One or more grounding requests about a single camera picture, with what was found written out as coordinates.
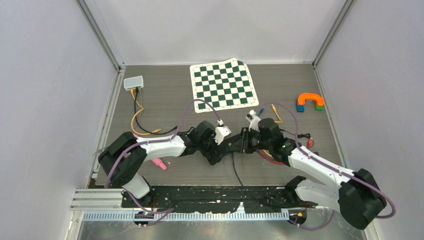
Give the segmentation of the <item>pink marker pen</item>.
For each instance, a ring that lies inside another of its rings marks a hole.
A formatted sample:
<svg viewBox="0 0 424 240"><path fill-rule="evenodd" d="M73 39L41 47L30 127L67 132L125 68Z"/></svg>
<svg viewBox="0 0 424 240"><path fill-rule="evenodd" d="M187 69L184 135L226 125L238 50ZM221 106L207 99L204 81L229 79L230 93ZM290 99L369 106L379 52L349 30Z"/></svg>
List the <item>pink marker pen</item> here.
<svg viewBox="0 0 424 240"><path fill-rule="evenodd" d="M151 160L157 167L159 167L160 169L162 169L163 171L167 170L167 165L163 162L163 160L161 158L153 158Z"/></svg>

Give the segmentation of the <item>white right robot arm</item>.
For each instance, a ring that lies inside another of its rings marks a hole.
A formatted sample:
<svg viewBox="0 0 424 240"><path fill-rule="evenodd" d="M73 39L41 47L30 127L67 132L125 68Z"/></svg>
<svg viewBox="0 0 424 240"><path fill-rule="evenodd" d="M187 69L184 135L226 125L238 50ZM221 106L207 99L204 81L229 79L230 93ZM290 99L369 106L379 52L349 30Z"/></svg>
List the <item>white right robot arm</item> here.
<svg viewBox="0 0 424 240"><path fill-rule="evenodd" d="M295 139L285 137L270 118L257 121L255 129L242 128L239 135L225 139L222 145L224 153L251 154L267 150L276 162L319 181L316 183L304 176L289 181L284 187L284 199L291 205L312 202L330 208L359 230L364 230L387 206L369 171L351 170L322 158Z"/></svg>

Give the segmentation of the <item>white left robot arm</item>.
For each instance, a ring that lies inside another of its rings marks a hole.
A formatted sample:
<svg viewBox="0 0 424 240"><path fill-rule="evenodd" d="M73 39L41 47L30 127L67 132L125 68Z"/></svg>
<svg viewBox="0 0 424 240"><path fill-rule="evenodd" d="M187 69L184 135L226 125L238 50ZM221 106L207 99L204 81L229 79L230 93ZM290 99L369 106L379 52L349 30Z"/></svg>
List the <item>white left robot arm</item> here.
<svg viewBox="0 0 424 240"><path fill-rule="evenodd" d="M214 163L222 155L214 150L231 134L222 124L213 126L208 121L201 122L189 132L177 132L164 137L135 137L131 132L122 133L107 146L98 157L98 162L107 175L106 188L123 188L134 196L141 207L153 202L153 193L147 180L138 170L145 161L164 157L181 157L200 151Z"/></svg>

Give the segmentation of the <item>black network switch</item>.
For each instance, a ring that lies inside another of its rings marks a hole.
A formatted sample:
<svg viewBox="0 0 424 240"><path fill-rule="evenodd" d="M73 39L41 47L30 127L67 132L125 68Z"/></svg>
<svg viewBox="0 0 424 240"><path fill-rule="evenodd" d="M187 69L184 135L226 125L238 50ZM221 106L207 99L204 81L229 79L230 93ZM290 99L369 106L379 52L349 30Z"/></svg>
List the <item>black network switch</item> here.
<svg viewBox="0 0 424 240"><path fill-rule="evenodd" d="M237 141L234 141L234 142L223 142L216 149L216 153L217 153L219 159L221 159L222 157L224 157L228 154L240 153L242 151L243 150L242 150L242 141L241 140L237 140Z"/></svg>

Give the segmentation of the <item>orange arch toy block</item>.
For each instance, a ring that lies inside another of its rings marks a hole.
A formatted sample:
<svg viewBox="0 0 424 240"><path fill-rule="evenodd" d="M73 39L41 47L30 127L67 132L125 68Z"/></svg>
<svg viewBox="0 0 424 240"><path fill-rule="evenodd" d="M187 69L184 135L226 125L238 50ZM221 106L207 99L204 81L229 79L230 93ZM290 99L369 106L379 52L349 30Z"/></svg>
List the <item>orange arch toy block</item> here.
<svg viewBox="0 0 424 240"><path fill-rule="evenodd" d="M319 94L308 92L301 93L297 98L296 104L303 106L306 104L306 101L315 102L315 104L319 107L323 107L325 105L324 99Z"/></svg>

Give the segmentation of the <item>green white chessboard mat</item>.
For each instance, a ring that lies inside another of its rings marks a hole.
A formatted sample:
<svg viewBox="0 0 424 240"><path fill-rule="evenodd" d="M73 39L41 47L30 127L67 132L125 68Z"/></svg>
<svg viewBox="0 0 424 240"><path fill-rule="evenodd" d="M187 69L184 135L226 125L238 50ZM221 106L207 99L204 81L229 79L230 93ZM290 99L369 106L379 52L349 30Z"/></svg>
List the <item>green white chessboard mat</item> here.
<svg viewBox="0 0 424 240"><path fill-rule="evenodd" d="M196 113L255 107L259 99L246 63L236 58L189 67Z"/></svg>

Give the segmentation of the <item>small white grey hub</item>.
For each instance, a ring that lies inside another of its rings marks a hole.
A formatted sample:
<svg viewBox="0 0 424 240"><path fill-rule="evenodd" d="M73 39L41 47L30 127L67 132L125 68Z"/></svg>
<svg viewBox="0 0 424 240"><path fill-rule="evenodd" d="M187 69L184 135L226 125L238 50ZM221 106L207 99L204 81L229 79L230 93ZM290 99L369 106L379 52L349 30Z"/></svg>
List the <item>small white grey hub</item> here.
<svg viewBox="0 0 424 240"><path fill-rule="evenodd" d="M131 89L143 88L144 87L144 78L142 75L127 77L123 80L123 88L126 91L130 91Z"/></svg>

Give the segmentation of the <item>green toy block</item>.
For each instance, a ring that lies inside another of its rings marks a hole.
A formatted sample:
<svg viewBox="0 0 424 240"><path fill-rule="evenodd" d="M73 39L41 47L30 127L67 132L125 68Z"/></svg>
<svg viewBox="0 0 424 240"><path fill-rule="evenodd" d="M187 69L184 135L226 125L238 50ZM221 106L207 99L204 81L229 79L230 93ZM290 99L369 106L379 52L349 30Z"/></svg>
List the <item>green toy block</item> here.
<svg viewBox="0 0 424 240"><path fill-rule="evenodd" d="M323 111L325 109L325 106L324 105L316 105L315 106L315 110L316 111Z"/></svg>

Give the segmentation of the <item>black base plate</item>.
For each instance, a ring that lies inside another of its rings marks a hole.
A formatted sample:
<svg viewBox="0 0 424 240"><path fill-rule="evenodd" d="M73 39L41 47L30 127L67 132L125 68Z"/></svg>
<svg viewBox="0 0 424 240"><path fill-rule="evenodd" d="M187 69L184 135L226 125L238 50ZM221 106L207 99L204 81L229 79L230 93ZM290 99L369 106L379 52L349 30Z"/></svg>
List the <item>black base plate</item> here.
<svg viewBox="0 0 424 240"><path fill-rule="evenodd" d="M154 185L138 201L155 211L172 209L174 213L235 213L244 207L247 213L277 213L281 209L315 208L317 203L290 200L282 186L184 186Z"/></svg>

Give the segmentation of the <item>blue toy block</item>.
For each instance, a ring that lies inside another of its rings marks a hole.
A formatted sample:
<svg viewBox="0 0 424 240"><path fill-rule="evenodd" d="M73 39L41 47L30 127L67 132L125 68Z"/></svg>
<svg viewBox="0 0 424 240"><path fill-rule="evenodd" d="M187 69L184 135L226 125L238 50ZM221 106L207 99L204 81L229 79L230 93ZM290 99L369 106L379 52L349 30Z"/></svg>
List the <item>blue toy block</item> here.
<svg viewBox="0 0 424 240"><path fill-rule="evenodd" d="M305 103L296 102L296 111L298 113L304 113L305 112Z"/></svg>

